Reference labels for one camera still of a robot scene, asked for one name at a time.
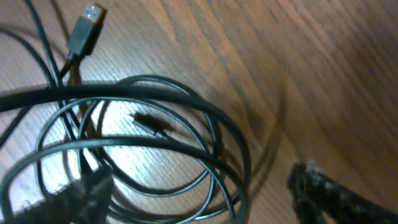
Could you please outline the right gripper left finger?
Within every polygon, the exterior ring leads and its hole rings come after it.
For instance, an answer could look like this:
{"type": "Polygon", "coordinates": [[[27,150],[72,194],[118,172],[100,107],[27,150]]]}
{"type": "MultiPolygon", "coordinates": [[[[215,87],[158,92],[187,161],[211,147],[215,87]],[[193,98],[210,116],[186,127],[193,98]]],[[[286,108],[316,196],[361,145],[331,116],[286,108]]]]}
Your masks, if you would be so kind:
{"type": "Polygon", "coordinates": [[[104,224],[114,188],[113,170],[100,168],[11,217],[5,224],[104,224]]]}

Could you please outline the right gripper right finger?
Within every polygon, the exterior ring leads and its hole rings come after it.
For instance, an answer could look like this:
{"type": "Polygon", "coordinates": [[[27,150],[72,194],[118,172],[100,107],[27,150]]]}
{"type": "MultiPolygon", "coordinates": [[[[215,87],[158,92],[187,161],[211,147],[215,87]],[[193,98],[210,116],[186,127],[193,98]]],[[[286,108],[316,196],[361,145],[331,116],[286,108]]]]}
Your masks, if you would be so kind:
{"type": "Polygon", "coordinates": [[[300,223],[397,223],[397,214],[324,175],[312,162],[296,161],[287,188],[300,223]]]}

